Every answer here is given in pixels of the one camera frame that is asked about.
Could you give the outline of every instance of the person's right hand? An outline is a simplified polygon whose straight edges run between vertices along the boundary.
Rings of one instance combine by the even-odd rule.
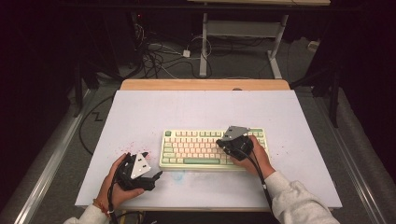
[[[250,135],[249,138],[253,142],[253,150],[249,156],[251,159],[253,159],[253,161],[256,162],[256,164],[260,165],[260,168],[262,169],[263,177],[267,178],[269,175],[271,175],[276,170],[272,167],[270,160],[268,158],[268,155],[264,150],[264,147],[262,147],[262,145],[260,145],[260,143],[257,141],[256,136]],[[231,157],[231,160],[233,161],[233,164],[242,166],[245,169],[247,169],[248,172],[250,172],[254,175],[257,175],[257,170],[254,167],[254,165],[251,163],[250,160],[244,159],[242,161],[239,161],[234,157]]]

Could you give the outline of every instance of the white tabletop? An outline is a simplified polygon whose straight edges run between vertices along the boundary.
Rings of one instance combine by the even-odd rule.
[[[294,91],[118,91],[81,186],[77,206],[96,197],[124,152],[148,152],[160,171],[163,130],[262,127],[270,160],[330,208],[341,207],[326,165]],[[163,172],[156,188],[122,205],[139,210],[268,211],[258,177],[240,172]]]

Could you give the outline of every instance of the dark background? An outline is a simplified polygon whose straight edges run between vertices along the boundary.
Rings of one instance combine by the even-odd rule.
[[[117,31],[111,31],[109,24],[122,24],[124,30],[119,32],[124,35],[119,43],[134,47],[128,23],[117,22],[123,21],[117,13],[103,16],[90,12],[83,20],[80,14],[60,9],[55,3],[17,0],[0,4],[1,202],[12,195],[66,112],[77,61],[90,60],[117,73],[120,63],[128,63],[125,59],[136,56],[133,51],[111,47],[111,32]],[[362,13],[336,14],[331,23],[319,14],[290,15],[284,38],[322,40],[307,75],[329,62],[340,64],[341,87],[375,152],[395,180],[396,32],[392,13],[396,7],[386,0],[332,1],[332,5],[341,7],[362,3]],[[159,18],[172,20],[175,13],[146,15],[147,26],[163,31],[164,36],[171,35],[159,26]],[[181,17],[185,20],[173,19],[172,34],[174,39],[185,41],[189,33],[202,29],[202,17],[185,12]],[[84,64],[82,68],[82,75],[90,80],[95,69]],[[95,81],[88,83],[94,86]]]

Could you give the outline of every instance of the table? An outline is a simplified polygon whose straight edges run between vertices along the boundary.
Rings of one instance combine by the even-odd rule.
[[[190,0],[204,4],[253,4],[253,5],[283,5],[283,6],[328,6],[330,0]],[[207,65],[207,36],[252,36],[252,37],[273,37],[274,47],[267,51],[268,60],[274,74],[274,78],[282,78],[276,62],[276,53],[282,40],[283,32],[289,15],[283,15],[280,22],[257,22],[257,21],[210,21],[207,13],[204,13],[202,32],[202,53],[200,61],[200,77],[206,77]]]
[[[242,91],[231,91],[235,88]],[[125,80],[114,98],[76,205],[92,203],[121,153],[147,151],[152,169],[145,176],[156,174],[164,129],[225,130],[229,125],[264,127],[274,167],[289,180],[301,180],[330,208],[342,206],[287,82],[234,79]],[[163,172],[153,191],[120,209],[269,211],[263,197],[259,178],[245,171]]]

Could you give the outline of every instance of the person's left hand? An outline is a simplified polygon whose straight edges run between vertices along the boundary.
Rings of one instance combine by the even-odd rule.
[[[108,211],[108,199],[107,199],[107,192],[108,188],[110,188],[111,181],[113,180],[113,176],[116,173],[117,167],[122,163],[123,159],[125,158],[126,154],[122,154],[111,166],[110,172],[105,177],[102,187],[100,188],[99,194],[96,198],[96,201],[101,203],[102,206]],[[123,202],[135,198],[144,192],[143,189],[132,189],[132,190],[123,190],[119,184],[114,184],[113,188],[113,208],[117,209]]]

